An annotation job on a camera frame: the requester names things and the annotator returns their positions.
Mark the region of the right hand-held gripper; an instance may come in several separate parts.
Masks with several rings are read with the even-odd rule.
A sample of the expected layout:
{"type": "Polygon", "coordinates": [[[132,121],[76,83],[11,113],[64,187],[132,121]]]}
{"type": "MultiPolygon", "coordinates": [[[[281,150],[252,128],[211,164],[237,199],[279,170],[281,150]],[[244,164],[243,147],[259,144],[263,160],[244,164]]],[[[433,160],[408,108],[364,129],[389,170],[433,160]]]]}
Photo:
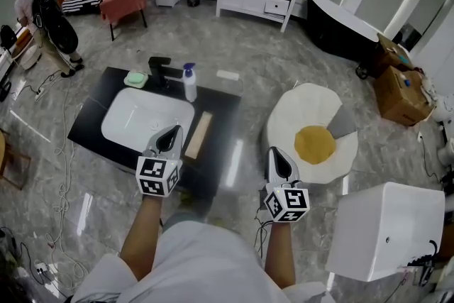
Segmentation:
{"type": "Polygon", "coordinates": [[[297,222],[309,212],[309,191],[299,181],[296,163],[282,149],[274,146],[268,149],[265,177],[268,183],[264,203],[273,222],[297,222]],[[287,183],[276,183],[280,178],[287,183]]]}

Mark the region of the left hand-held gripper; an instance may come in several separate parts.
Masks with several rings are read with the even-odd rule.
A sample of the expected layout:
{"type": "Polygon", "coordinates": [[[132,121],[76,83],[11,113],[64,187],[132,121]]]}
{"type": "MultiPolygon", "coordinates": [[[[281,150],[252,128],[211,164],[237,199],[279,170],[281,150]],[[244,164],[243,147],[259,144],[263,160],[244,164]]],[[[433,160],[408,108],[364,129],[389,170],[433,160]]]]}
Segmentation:
{"type": "Polygon", "coordinates": [[[168,126],[154,134],[138,158],[135,179],[143,195],[168,197],[180,180],[183,146],[180,125],[168,126]]]}

